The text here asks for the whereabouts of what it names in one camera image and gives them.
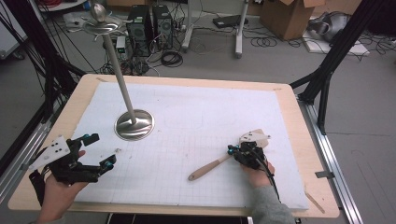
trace black bracket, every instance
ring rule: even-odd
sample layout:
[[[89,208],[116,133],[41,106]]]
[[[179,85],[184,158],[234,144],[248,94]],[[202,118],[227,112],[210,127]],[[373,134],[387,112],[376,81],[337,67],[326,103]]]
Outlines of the black bracket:
[[[329,97],[330,81],[335,69],[347,56],[349,50],[361,36],[369,22],[389,0],[363,0],[346,24],[343,32],[336,38],[333,47],[319,66],[319,68],[306,77],[302,77],[290,85],[293,89],[308,83],[305,90],[298,94],[300,101],[313,105],[315,98],[320,93],[318,127],[322,134],[325,132],[326,108]]]

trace gray floor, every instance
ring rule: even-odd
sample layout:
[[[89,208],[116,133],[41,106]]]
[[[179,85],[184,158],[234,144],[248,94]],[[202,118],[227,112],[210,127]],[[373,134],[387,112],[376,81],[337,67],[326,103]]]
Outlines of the gray floor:
[[[258,18],[249,21],[250,28],[260,27]],[[213,27],[209,18],[200,19],[199,24]],[[104,63],[102,40],[92,42],[92,36],[82,32],[70,37],[95,68]],[[78,53],[67,46],[72,63],[91,70]],[[203,49],[205,52],[201,54],[195,52]],[[233,50],[233,35],[195,31],[191,49],[183,54],[184,63],[178,68],[160,66],[157,70],[161,77],[291,83],[313,72],[325,57],[308,53],[303,45],[293,48],[279,40],[273,48],[258,48],[244,38],[242,59],[235,59]],[[361,62],[347,56],[336,70],[330,89],[327,134],[365,223],[393,223],[396,219],[395,60],[394,51],[386,55],[373,51]],[[0,88],[4,93],[0,98],[2,155],[43,97],[28,60],[0,62],[0,71]],[[149,70],[146,76],[158,74]],[[7,201],[1,204],[0,211],[0,223],[28,223],[36,216],[36,212],[10,211]],[[70,213],[67,216],[69,223],[105,223],[106,220],[106,214]],[[347,223],[343,215],[336,219],[303,218],[302,222]]]

